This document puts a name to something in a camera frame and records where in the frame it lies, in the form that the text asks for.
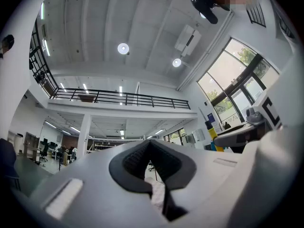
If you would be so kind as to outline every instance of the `yellow bottle with black cap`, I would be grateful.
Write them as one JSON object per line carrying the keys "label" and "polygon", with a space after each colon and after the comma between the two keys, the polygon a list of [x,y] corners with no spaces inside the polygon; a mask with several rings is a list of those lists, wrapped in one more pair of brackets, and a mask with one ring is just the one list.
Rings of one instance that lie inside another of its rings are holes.
{"label": "yellow bottle with black cap", "polygon": [[[210,134],[211,139],[214,140],[218,136],[218,134],[216,133],[214,127],[211,125],[210,121],[205,121],[205,125],[206,125],[207,130],[208,130],[208,132]],[[217,151],[224,152],[224,148],[217,147],[216,145],[214,145],[214,146],[215,146],[215,148],[216,148]]]}

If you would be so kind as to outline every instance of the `dark blue chair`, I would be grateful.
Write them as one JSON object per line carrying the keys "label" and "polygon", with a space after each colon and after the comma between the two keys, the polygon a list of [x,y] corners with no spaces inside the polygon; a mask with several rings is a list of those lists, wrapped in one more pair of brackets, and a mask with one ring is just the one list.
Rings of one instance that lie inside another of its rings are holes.
{"label": "dark blue chair", "polygon": [[19,175],[14,168],[16,158],[17,157],[13,145],[5,139],[0,139],[0,165],[2,169],[2,176],[4,178],[14,180],[16,188],[21,190]]}

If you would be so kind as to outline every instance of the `ceiling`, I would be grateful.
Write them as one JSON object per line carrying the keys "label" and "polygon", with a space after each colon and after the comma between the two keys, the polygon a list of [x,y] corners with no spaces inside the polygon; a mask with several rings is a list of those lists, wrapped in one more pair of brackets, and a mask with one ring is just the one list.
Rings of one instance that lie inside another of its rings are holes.
{"label": "ceiling", "polygon": [[[46,25],[46,60],[58,84],[82,88],[86,81],[88,88],[115,90],[123,79],[133,93],[138,81],[179,85],[227,15],[220,8],[213,12],[217,25],[203,19],[190,0],[45,0],[44,19],[39,14],[38,25]],[[193,53],[182,58],[184,64],[173,67],[181,55],[174,45],[185,25],[202,37]],[[118,53],[120,43],[129,45],[129,55]]]}
{"label": "ceiling", "polygon": [[[80,130],[83,114],[63,113],[56,111],[47,111],[46,121],[50,122],[60,130],[78,135],[76,131],[70,128],[75,127]],[[191,119],[136,119],[93,116],[89,135],[92,137],[121,137],[119,130],[124,130],[125,138],[139,138],[144,135],[154,135],[160,129],[170,130],[179,124],[186,124]]]}

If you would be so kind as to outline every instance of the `white column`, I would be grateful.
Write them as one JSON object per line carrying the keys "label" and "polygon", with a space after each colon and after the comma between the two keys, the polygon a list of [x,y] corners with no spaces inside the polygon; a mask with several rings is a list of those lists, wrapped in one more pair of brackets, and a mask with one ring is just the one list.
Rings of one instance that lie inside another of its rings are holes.
{"label": "white column", "polygon": [[30,87],[29,43],[43,0],[22,0],[4,26],[0,41],[9,34],[14,46],[0,59],[0,138],[7,139],[11,120]]}
{"label": "white column", "polygon": [[92,121],[92,116],[90,114],[85,114],[82,120],[79,138],[78,138],[77,154],[76,154],[78,159],[86,154],[91,121]]}

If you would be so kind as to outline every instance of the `black chair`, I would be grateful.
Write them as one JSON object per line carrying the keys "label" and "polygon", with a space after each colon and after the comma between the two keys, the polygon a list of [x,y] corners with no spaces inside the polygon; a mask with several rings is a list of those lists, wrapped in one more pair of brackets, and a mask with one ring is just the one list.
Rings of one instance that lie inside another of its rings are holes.
{"label": "black chair", "polygon": [[47,162],[48,160],[45,158],[45,156],[47,156],[47,155],[48,155],[48,145],[46,144],[46,145],[44,146],[43,151],[40,152],[39,160],[40,160],[40,159],[43,159],[44,162]]}
{"label": "black chair", "polygon": [[152,166],[151,168],[149,168],[149,171],[152,171],[155,169],[155,167],[153,166],[152,162],[149,162],[149,165]]}
{"label": "black chair", "polygon": [[0,161],[2,176],[6,179],[14,180],[16,188],[21,191],[19,175],[14,168],[16,158],[16,153],[12,143],[5,139],[0,139]]}

